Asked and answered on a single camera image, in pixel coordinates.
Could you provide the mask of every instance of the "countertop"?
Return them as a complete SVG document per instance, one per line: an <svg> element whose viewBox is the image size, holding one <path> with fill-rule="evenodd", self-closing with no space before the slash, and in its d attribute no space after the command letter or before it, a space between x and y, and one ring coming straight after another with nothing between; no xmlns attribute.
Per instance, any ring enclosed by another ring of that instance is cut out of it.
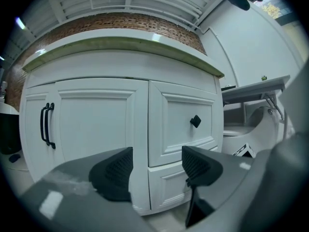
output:
<svg viewBox="0 0 309 232"><path fill-rule="evenodd" d="M218 63L201 52L168 37L135 29L96 29L65 37L36 51L26 59L23 70L29 73L66 55L106 49L157 54L195 66L218 78L224 76Z"/></svg>

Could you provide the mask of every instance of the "floor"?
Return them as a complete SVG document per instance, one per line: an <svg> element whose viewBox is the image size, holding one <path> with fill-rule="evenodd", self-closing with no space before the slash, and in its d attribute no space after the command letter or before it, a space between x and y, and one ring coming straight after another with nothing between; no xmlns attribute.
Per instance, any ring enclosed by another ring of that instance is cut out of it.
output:
<svg viewBox="0 0 309 232"><path fill-rule="evenodd" d="M20 150L16 154L19 154L21 158L14 163L9 161L11 155L0 154L0 161L7 181L15 195L19 197L31 187L34 182L26 165L23 152Z"/></svg>
<svg viewBox="0 0 309 232"><path fill-rule="evenodd" d="M143 216L143 218L159 232L183 231L189 205L190 202L187 202L168 211Z"/></svg>
<svg viewBox="0 0 309 232"><path fill-rule="evenodd" d="M21 158L14 163L9 161L11 155L0 154L0 161L12 190L19 197L34 182L28 171L23 152L19 151L16 154L19 154ZM183 231L185 230L185 219L189 204L190 202L187 202L168 211L143 216L143 218L158 232Z"/></svg>

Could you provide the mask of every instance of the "black trash can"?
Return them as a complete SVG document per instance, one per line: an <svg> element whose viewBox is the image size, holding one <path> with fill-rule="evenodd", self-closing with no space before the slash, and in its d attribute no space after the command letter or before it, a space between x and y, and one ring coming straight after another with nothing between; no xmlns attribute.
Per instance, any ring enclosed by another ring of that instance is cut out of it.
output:
<svg viewBox="0 0 309 232"><path fill-rule="evenodd" d="M19 115L0 111L0 152L5 155L21 150Z"/></svg>

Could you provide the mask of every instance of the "brick wall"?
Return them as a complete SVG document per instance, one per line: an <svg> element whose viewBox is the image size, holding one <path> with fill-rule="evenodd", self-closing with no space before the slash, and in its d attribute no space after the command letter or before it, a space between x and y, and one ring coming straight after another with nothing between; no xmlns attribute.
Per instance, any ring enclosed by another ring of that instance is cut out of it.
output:
<svg viewBox="0 0 309 232"><path fill-rule="evenodd" d="M94 29L138 29L155 32L206 54L199 37L195 33L158 17L130 13L108 13L82 17L50 31L36 40L18 57L6 74L5 80L8 82L6 103L19 111L22 88L27 76L27 73L21 68L29 56L64 37Z"/></svg>

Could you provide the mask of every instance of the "shelf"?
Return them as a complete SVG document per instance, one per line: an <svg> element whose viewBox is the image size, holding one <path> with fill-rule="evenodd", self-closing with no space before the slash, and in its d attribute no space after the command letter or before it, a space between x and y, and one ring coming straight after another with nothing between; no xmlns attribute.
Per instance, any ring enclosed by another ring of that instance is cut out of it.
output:
<svg viewBox="0 0 309 232"><path fill-rule="evenodd" d="M274 96L283 90L290 79L289 75L229 89L222 92L222 99L225 104L241 102L252 102L265 99L265 96Z"/></svg>
<svg viewBox="0 0 309 232"><path fill-rule="evenodd" d="M70 54L107 49L157 54L187 63L218 78L224 76L219 65L205 54L168 37L135 29L97 29L65 37L31 55L23 70L30 72Z"/></svg>

